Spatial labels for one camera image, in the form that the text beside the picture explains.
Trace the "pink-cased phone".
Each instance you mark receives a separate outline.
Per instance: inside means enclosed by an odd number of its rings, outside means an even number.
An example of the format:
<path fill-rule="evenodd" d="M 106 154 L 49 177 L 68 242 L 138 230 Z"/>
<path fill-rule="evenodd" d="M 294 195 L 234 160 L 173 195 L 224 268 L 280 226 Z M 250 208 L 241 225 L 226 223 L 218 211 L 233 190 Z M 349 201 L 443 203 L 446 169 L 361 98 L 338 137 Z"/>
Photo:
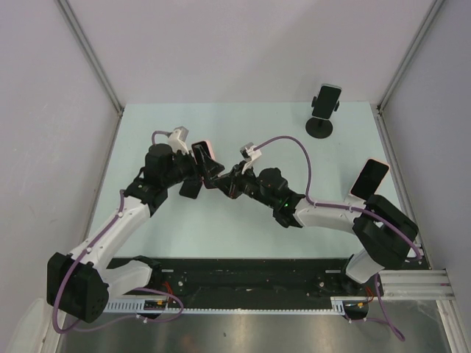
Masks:
<path fill-rule="evenodd" d="M 388 172 L 388 164 L 369 158 L 350 188 L 350 194 L 359 199 L 367 200 L 375 194 Z"/>
<path fill-rule="evenodd" d="M 212 146 L 208 140 L 201 140 L 191 145 L 199 175 L 206 189 L 214 189 L 212 179 L 220 173 Z"/>

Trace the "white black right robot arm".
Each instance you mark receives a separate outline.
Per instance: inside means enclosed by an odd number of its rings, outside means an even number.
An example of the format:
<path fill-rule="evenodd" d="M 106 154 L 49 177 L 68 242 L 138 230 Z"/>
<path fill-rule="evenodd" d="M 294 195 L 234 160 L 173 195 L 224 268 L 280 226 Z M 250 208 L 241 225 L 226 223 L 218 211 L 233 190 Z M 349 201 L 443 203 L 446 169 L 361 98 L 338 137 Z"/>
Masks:
<path fill-rule="evenodd" d="M 321 227 L 355 235 L 363 249 L 349 259 L 339 277 L 340 288 L 348 295 L 358 294 L 383 269 L 402 268 L 409 252 L 417 259 L 422 256 L 414 245 L 418 226 L 382 195 L 356 203 L 311 201 L 289 188 L 279 168 L 255 174 L 241 164 L 213 184 L 231 199 L 246 195 L 271 208 L 282 227 Z"/>

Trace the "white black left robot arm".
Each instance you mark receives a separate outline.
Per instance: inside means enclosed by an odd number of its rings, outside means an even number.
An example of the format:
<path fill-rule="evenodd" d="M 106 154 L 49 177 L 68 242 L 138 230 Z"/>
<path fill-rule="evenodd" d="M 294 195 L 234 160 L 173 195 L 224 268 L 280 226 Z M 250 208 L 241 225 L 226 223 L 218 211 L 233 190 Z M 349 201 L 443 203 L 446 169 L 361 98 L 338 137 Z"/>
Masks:
<path fill-rule="evenodd" d="M 68 313 L 91 323 L 109 300 L 133 290 L 148 294 L 164 288 L 161 264 L 143 255 L 118 268 L 109 268 L 116 252 L 146 223 L 181 184 L 180 192 L 196 198 L 202 186 L 223 171 L 207 141 L 194 143 L 189 154 L 159 143 L 149 147 L 137 177 L 120 190 L 119 206 L 99 231 L 67 254 L 55 253 L 47 263 L 46 300 L 57 315 Z"/>

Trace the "black folding phone stand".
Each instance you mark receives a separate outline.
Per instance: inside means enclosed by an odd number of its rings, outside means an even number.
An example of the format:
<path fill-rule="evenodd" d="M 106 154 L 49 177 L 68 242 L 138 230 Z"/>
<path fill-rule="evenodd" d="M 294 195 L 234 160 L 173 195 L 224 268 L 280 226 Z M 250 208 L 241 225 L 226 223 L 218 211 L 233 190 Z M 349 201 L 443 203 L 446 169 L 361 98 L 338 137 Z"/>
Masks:
<path fill-rule="evenodd" d="M 183 182 L 179 195 L 188 199 L 197 199 L 203 186 L 201 178 L 190 178 Z"/>

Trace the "black round-base phone stand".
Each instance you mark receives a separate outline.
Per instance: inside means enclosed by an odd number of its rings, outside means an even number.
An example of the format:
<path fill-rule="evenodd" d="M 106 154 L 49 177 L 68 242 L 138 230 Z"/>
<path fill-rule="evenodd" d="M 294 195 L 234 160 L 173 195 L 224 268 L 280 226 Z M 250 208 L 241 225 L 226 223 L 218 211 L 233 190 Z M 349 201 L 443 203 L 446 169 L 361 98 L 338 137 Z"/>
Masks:
<path fill-rule="evenodd" d="M 312 115 L 305 124 L 305 131 L 316 139 L 325 139 L 331 136 L 333 125 L 329 119 L 318 118 Z"/>

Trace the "white phone stand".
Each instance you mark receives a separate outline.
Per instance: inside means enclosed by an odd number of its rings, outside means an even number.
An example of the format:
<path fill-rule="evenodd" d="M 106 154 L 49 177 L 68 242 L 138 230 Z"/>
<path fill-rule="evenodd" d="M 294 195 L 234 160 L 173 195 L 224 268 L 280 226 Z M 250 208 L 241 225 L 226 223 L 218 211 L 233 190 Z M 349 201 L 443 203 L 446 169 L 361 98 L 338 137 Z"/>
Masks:
<path fill-rule="evenodd" d="M 365 208 L 365 200 L 353 195 L 351 192 L 348 192 L 347 195 L 344 197 L 344 202 L 348 205 L 348 207 L 359 207 L 361 209 Z"/>

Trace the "white-cased phone on round stand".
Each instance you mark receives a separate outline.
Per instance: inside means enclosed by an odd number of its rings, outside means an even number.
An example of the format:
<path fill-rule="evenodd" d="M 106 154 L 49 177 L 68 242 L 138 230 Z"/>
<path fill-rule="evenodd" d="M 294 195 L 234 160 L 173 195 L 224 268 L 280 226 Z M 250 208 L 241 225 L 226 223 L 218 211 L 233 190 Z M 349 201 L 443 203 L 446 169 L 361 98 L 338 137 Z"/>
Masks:
<path fill-rule="evenodd" d="M 342 89 L 335 85 L 323 84 L 315 97 L 311 106 L 314 118 L 330 119 L 332 114 L 339 108 L 339 97 Z"/>

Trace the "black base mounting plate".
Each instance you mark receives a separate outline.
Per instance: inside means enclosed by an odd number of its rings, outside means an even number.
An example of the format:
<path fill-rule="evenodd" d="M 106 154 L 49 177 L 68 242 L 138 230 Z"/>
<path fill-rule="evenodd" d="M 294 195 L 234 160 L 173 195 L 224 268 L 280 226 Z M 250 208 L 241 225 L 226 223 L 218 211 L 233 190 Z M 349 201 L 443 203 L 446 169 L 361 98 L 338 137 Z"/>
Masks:
<path fill-rule="evenodd" d="M 344 275 L 344 258 L 183 259 L 159 258 L 149 288 L 172 293 L 183 304 L 250 309 L 315 308 L 328 299 L 367 301 L 380 283 L 355 284 Z"/>

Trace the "aluminium frame rail left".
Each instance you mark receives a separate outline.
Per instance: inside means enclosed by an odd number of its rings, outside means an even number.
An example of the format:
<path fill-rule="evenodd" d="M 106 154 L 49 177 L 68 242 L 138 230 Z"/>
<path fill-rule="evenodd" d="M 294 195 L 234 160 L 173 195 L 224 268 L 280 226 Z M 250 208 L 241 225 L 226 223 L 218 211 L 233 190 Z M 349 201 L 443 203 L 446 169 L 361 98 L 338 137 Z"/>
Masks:
<path fill-rule="evenodd" d="M 122 117 L 124 106 L 120 102 L 116 91 L 114 90 L 111 82 L 91 44 L 88 36 L 85 33 L 77 14 L 75 13 L 70 1 L 67 0 L 55 0 L 54 3 L 57 5 L 61 16 L 63 17 L 67 27 L 73 35 L 77 45 L 83 53 L 85 60 L 91 67 L 91 70 L 104 91 L 106 97 L 110 101 L 113 109 L 116 111 L 118 117 Z"/>

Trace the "aluminium frame rail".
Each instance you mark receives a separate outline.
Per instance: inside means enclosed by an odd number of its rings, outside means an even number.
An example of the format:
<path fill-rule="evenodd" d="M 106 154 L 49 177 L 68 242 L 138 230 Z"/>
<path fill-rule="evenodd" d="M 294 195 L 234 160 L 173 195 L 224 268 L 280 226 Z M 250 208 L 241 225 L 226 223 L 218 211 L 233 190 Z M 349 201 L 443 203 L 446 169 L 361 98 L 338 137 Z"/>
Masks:
<path fill-rule="evenodd" d="M 431 28 L 439 17 L 440 12 L 443 7 L 446 5 L 447 1 L 445 0 L 434 0 L 431 2 L 428 11 L 425 14 L 425 17 L 422 19 L 418 30 L 413 36 L 411 42 L 409 43 L 406 52 L 400 61 L 396 71 L 394 72 L 391 80 L 386 86 L 386 90 L 382 94 L 379 102 L 376 104 L 376 110 L 382 114 L 387 104 L 389 103 L 390 98 L 396 91 L 397 87 L 401 83 L 403 77 L 406 75 L 407 70 L 411 66 L 414 58 L 416 57 L 420 47 L 422 46 L 424 40 L 426 39 L 428 33 L 431 31 Z"/>
<path fill-rule="evenodd" d="M 113 109 L 116 111 L 118 117 L 122 117 L 124 106 L 120 102 L 116 91 L 114 90 L 111 82 L 91 44 L 88 36 L 85 33 L 77 14 L 75 13 L 70 1 L 67 0 L 55 0 L 54 3 L 57 5 L 61 16 L 63 17 L 67 27 L 73 35 L 77 45 L 83 53 L 85 60 L 91 67 L 91 70 L 104 91 L 106 97 L 110 101 Z"/>

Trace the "aluminium frame rail right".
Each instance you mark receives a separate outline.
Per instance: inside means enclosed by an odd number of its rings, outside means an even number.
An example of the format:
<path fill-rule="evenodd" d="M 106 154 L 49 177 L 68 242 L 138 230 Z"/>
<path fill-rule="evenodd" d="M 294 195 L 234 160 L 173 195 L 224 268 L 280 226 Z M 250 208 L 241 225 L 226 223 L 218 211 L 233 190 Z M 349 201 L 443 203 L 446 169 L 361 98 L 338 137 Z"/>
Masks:
<path fill-rule="evenodd" d="M 431 2 L 428 11 L 425 14 L 425 17 L 422 19 L 418 30 L 413 36 L 411 42 L 409 43 L 406 52 L 400 61 L 396 71 L 394 72 L 391 80 L 386 86 L 386 90 L 382 94 L 379 102 L 376 104 L 376 110 L 382 114 L 387 104 L 389 103 L 390 98 L 396 91 L 397 87 L 401 83 L 403 77 L 406 75 L 407 70 L 411 66 L 414 58 L 416 57 L 420 47 L 422 46 L 424 40 L 426 39 L 428 33 L 431 31 L 431 28 L 439 17 L 440 12 L 443 7 L 446 5 L 447 1 L 445 0 L 434 0 Z"/>

